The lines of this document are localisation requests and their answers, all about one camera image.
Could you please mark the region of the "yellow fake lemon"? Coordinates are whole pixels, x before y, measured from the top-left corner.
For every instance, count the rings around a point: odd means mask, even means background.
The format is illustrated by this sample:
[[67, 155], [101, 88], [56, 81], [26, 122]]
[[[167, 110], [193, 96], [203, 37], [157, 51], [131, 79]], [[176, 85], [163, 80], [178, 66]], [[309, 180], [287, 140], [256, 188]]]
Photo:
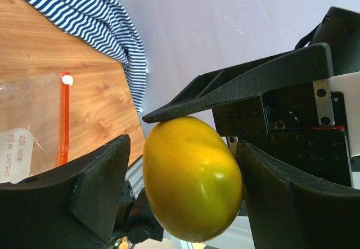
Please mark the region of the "yellow fake lemon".
[[146, 196], [172, 236], [201, 243], [222, 234], [242, 201], [240, 168], [221, 136], [185, 116], [157, 123], [143, 149]]

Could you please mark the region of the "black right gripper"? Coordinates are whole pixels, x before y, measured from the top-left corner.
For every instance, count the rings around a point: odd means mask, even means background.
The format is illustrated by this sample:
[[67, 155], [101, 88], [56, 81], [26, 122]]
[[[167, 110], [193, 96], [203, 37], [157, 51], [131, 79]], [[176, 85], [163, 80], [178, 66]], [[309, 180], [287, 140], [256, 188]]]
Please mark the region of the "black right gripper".
[[142, 120], [151, 124], [214, 108], [216, 130], [230, 146], [246, 140], [306, 173], [351, 187], [344, 95], [311, 83], [333, 74], [330, 46], [316, 43], [199, 75]]

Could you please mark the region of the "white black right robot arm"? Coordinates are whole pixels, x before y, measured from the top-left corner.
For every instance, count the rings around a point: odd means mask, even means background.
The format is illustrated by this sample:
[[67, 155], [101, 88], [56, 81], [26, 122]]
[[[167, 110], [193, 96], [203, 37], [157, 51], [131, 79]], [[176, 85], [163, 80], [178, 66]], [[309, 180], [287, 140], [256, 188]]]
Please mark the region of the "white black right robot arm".
[[330, 79], [357, 71], [359, 14], [331, 7], [292, 51], [199, 75], [143, 120], [211, 110], [231, 150], [245, 140], [299, 170], [350, 187], [350, 109], [344, 89]]

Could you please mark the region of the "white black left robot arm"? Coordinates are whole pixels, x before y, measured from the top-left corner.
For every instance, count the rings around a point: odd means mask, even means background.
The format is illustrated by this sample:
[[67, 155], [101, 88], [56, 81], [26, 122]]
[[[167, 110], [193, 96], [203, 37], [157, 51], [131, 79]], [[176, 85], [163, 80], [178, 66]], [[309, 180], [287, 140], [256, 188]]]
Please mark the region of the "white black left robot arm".
[[[305, 173], [239, 141], [237, 159], [256, 248], [358, 248], [359, 190]], [[1, 247], [108, 248], [161, 240], [150, 196], [125, 197], [130, 139], [19, 183], [1, 184]]]

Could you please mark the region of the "clear zip top bag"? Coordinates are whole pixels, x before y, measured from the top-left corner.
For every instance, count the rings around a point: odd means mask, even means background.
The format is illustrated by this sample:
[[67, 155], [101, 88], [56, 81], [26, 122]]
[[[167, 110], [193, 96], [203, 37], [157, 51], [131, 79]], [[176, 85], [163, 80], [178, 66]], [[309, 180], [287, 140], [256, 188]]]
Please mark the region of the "clear zip top bag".
[[1, 82], [1, 183], [18, 183], [68, 161], [69, 72]]

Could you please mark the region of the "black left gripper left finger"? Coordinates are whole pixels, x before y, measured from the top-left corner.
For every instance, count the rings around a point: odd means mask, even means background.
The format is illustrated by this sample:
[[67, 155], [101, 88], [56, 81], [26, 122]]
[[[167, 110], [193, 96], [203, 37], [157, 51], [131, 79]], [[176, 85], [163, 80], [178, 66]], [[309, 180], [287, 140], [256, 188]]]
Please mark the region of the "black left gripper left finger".
[[106, 248], [131, 141], [120, 135], [78, 159], [1, 184], [2, 248]]

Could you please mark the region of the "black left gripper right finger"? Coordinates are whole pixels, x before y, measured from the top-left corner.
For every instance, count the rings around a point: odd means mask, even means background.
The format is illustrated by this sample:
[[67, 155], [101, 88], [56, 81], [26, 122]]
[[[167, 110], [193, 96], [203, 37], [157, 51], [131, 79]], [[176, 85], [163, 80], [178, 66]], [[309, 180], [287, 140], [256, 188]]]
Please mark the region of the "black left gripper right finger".
[[255, 248], [359, 248], [359, 190], [303, 172], [247, 141], [236, 159]]

